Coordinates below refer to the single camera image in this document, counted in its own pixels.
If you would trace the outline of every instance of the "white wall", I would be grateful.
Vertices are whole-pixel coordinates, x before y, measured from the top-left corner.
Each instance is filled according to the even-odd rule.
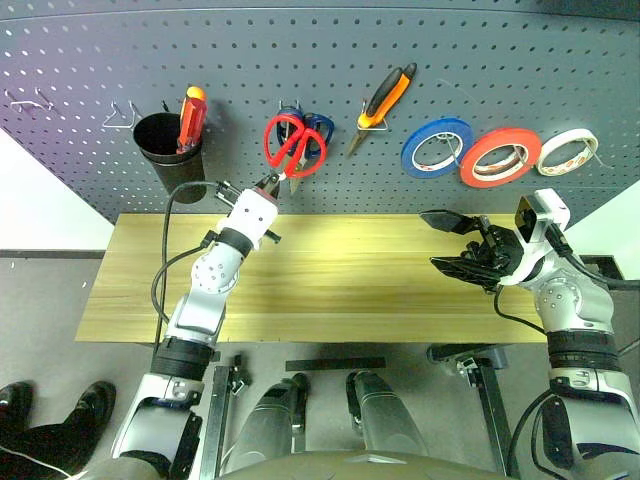
[[[613,255],[622,275],[640,278],[640,181],[566,231],[578,254]]]
[[[104,250],[112,231],[0,129],[0,250]]]

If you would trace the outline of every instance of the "black cup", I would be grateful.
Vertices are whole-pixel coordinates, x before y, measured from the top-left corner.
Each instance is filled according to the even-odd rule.
[[[158,174],[168,193],[185,182],[204,180],[202,139],[184,153],[176,153],[180,135],[180,115],[154,113],[144,117],[133,129],[133,140]],[[175,197],[176,202],[195,203],[204,197],[206,187],[187,188]]]

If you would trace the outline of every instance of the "pegboard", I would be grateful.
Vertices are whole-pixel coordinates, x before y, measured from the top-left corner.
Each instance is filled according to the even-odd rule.
[[[97,1],[90,8],[102,13],[79,15],[89,8],[85,3],[2,8],[3,87],[17,100],[35,101],[40,88],[55,110],[19,114],[3,97],[0,120],[111,221],[121,212],[162,211],[167,194],[131,131],[101,127],[110,103],[128,117],[129,100],[143,114],[160,111],[162,100],[177,111],[189,83],[202,85],[210,98],[203,146],[208,179],[245,187],[268,172],[262,133],[280,99],[299,99],[305,110],[336,123],[326,165],[304,179],[295,196],[285,189],[283,213],[511,212],[520,195],[554,187],[575,221],[640,179],[635,21],[532,13],[542,8],[537,1],[478,1],[465,9],[460,1],[428,9]],[[619,16],[636,13],[631,8]],[[371,133],[346,158],[362,98],[390,69],[409,62],[418,64],[418,73],[389,117],[390,130]],[[519,126],[544,141],[589,128],[600,140],[600,158],[614,169],[592,160],[561,177],[532,171],[484,190],[467,187],[455,172],[408,176],[402,145],[442,116],[467,121],[476,137]],[[177,210],[224,206],[209,196]]]

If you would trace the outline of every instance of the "wooden tabletop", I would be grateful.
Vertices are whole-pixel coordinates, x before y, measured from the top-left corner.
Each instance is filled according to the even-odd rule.
[[[199,244],[220,215],[173,215],[169,257]],[[513,215],[491,215],[513,227]],[[151,342],[149,291],[160,267],[163,216],[123,214],[76,340]],[[431,229],[418,215],[280,215],[240,269],[223,342],[543,342],[493,312],[482,288],[444,276],[430,256],[458,255],[473,235]],[[169,270],[167,313],[190,289],[196,255]],[[533,298],[505,289],[505,312],[540,324]]]

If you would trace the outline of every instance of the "blue tape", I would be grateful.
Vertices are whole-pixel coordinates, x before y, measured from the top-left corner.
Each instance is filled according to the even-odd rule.
[[[441,133],[452,133],[458,137],[460,151],[457,152],[456,161],[449,155],[445,160],[434,165],[420,165],[415,162],[415,154],[423,143],[430,137]],[[412,177],[416,178],[435,178],[445,173],[449,173],[455,170],[462,161],[462,157],[467,153],[467,150],[473,145],[473,130],[471,126],[458,120],[457,118],[442,118],[423,125],[418,130],[413,132],[409,139],[402,147],[402,168]]]

